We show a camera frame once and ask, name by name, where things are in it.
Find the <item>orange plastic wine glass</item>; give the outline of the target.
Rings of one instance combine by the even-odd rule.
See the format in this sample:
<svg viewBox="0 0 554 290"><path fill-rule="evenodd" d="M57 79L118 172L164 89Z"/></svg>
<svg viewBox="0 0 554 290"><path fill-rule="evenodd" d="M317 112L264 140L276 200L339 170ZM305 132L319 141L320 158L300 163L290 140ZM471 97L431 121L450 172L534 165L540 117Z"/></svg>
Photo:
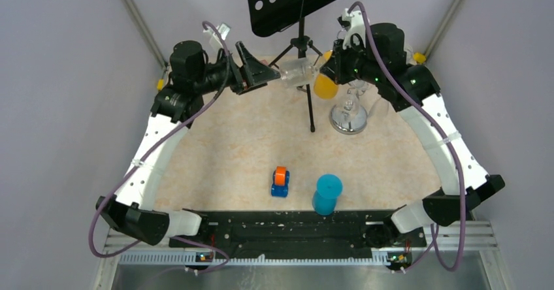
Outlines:
<svg viewBox="0 0 554 290"><path fill-rule="evenodd" d="M320 99L330 100L338 93L338 85L320 72L314 81L313 90Z"/></svg>

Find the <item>clear wine glass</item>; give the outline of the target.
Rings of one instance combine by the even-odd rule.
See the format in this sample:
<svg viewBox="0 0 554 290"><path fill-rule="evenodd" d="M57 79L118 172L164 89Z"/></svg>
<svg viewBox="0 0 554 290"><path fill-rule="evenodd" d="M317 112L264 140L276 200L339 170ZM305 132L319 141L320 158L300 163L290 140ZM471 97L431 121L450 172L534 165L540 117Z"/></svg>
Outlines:
<svg viewBox="0 0 554 290"><path fill-rule="evenodd" d="M369 84L355 80L348 83L348 90L342 100L332 109L333 120L337 123L348 123L354 120L361 109L360 96L368 89Z"/></svg>

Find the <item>blue plastic wine glass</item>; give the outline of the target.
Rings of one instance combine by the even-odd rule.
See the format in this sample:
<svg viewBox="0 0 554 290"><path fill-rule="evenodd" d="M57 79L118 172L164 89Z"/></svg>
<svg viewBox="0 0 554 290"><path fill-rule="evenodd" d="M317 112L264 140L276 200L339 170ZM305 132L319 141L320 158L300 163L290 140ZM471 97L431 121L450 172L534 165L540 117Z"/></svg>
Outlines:
<svg viewBox="0 0 554 290"><path fill-rule="evenodd" d="M334 212L339 196L342 194L341 179L334 174L324 174L316 182L316 190L312 197L312 207L321 216Z"/></svg>

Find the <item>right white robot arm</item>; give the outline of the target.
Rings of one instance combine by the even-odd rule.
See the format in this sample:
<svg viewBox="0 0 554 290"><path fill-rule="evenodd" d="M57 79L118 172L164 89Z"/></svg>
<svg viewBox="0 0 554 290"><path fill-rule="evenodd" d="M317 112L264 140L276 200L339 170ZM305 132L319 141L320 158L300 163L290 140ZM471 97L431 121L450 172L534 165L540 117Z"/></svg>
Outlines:
<svg viewBox="0 0 554 290"><path fill-rule="evenodd" d="M489 174L463 141L430 70L409 62L404 31L390 23L372 25L371 40L378 50L374 54L363 24L341 26L345 34L334 41L322 73L338 85L361 80L376 86L378 95L412 128L441 183L439 190L386 217L385 241L399 246L420 227L447 227L504 189L503 177Z"/></svg>

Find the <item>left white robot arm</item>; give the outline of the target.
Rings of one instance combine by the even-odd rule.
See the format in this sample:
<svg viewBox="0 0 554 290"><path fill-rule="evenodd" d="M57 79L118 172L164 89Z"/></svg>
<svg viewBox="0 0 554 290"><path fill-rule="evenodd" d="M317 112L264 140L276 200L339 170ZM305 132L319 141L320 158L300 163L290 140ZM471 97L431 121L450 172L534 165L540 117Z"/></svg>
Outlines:
<svg viewBox="0 0 554 290"><path fill-rule="evenodd" d="M169 58L168 82L156 94L147 128L135 158L123 180L95 204L90 231L103 219L118 233L155 246L166 237L184 235L193 246L207 243L209 228L193 212L160 212L153 208L161 177L177 144L193 122L211 107L225 89L242 95L279 79L280 73L255 58L242 42L235 44L241 65L237 65L223 43L211 63L202 45L194 40L177 43Z"/></svg>

